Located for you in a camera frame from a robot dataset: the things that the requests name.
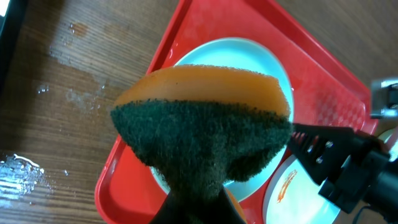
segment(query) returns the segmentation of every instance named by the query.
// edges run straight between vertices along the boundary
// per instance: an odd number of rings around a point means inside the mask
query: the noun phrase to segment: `tray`
[[[375,130],[369,90],[274,0],[181,0],[147,72],[173,66],[223,37],[251,39],[279,59],[292,85],[294,122]],[[287,150],[281,161],[290,155]],[[248,223],[263,223],[268,183],[240,203]],[[150,169],[118,136],[95,190],[99,214],[108,223],[147,223],[165,197]]]

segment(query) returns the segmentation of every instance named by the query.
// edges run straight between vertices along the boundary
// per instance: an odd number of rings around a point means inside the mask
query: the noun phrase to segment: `light blue plate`
[[[294,105],[290,81],[278,59],[264,46],[242,38],[224,38],[203,44],[181,58],[175,65],[215,65],[246,69],[276,77],[289,103],[289,121],[293,121]],[[278,166],[286,147],[273,158],[259,174],[247,182],[227,182],[225,187],[231,191],[239,202],[258,190],[272,175]],[[160,187],[166,193],[169,187],[161,176],[152,169],[152,174]]]

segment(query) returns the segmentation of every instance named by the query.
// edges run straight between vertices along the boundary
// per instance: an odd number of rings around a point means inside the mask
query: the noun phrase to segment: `wooden surface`
[[[279,2],[367,86],[397,75],[397,1]],[[111,105],[145,74],[177,3],[30,1],[0,98],[0,223],[103,222],[94,188],[116,137]]]

